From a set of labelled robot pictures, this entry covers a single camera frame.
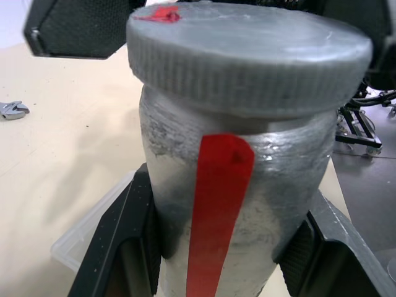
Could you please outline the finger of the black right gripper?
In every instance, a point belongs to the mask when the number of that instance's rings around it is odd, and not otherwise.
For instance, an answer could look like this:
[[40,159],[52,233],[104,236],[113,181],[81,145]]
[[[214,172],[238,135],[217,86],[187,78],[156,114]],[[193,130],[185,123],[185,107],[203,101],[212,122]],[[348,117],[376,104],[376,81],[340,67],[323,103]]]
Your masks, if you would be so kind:
[[107,59],[126,43],[130,14],[147,0],[33,0],[24,38],[34,56]]
[[396,90],[396,0],[324,0],[322,15],[348,23],[372,41],[369,87]]

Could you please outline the black wheeled metal stand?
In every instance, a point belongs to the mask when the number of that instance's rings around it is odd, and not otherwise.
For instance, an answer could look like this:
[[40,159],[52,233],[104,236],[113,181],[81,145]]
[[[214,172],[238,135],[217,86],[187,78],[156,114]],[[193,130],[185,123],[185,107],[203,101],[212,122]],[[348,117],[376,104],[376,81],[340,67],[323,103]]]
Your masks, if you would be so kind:
[[376,135],[374,123],[361,108],[343,106],[337,111],[335,140],[349,145],[366,147],[366,155],[376,156],[382,152],[382,142]]

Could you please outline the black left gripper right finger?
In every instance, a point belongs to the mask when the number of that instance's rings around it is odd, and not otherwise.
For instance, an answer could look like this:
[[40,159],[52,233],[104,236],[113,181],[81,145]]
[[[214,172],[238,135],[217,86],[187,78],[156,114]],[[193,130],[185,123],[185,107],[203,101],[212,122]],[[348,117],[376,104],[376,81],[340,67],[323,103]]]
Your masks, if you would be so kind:
[[281,237],[271,253],[291,297],[396,297],[396,284],[352,222],[320,192],[275,191]]

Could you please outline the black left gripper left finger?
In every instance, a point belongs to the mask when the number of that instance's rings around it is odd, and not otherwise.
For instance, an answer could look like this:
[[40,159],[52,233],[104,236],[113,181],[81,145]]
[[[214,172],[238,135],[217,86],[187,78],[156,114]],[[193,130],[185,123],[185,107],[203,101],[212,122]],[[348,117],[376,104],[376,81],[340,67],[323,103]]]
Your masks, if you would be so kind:
[[102,215],[68,297],[154,297],[161,252],[147,165]]

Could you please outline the grey ribbed jar lid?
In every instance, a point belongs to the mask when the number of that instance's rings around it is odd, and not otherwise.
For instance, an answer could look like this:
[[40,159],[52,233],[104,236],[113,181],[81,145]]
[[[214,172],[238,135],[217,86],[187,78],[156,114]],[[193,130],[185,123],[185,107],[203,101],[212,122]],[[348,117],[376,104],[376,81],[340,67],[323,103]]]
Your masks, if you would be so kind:
[[179,19],[131,14],[129,64],[147,87],[198,108],[297,118],[334,110],[356,92],[371,40],[343,22],[301,11],[180,2]]

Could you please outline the grey jar with red stripe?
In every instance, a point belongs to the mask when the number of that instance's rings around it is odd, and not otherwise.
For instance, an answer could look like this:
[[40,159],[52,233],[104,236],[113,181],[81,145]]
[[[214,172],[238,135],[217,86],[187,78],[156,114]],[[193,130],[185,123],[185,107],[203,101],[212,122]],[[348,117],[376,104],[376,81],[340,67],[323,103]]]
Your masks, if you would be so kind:
[[325,173],[336,112],[286,121],[240,118],[200,110],[144,87],[139,114],[162,234],[165,297],[186,297],[200,141],[222,132],[246,140],[255,160],[215,297],[258,297]]

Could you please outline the clear plastic box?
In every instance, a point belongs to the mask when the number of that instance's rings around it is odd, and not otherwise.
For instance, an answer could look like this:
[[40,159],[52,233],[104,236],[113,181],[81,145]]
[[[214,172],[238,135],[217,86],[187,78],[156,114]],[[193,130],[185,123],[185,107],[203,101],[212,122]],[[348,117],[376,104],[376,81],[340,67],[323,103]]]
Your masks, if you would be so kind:
[[77,273],[102,215],[133,180],[135,171],[128,172],[87,213],[70,227],[50,248],[51,257]]

